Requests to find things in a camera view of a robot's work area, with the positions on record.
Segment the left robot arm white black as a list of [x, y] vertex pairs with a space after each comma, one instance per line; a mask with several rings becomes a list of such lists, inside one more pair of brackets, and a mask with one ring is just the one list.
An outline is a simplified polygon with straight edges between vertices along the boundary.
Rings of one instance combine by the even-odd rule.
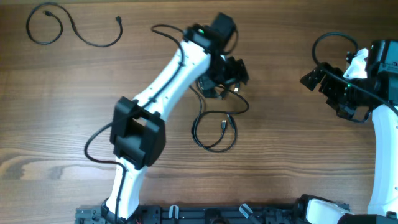
[[147, 168], [165, 147], [165, 124], [185, 91], [196, 84], [199, 98], [224, 98], [231, 86], [247, 83], [242, 60], [225, 49], [239, 33], [233, 19], [219, 13], [211, 25], [183, 30], [177, 51], [159, 76], [133, 99], [122, 97], [114, 107], [110, 143], [118, 169], [110, 198], [103, 205], [110, 223], [126, 223], [139, 207]]

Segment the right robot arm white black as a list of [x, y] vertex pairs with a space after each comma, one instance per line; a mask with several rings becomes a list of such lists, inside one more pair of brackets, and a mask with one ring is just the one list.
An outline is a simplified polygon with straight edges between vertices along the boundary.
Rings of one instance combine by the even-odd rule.
[[295, 215], [306, 223], [397, 223], [397, 41], [375, 40], [370, 49], [354, 45], [341, 71], [317, 59], [320, 36], [312, 46], [316, 67], [300, 79], [309, 90], [318, 88], [337, 117], [355, 122], [359, 107], [367, 111], [361, 123], [371, 119], [376, 138], [373, 191], [365, 214], [354, 214], [337, 203], [310, 195], [297, 202]]

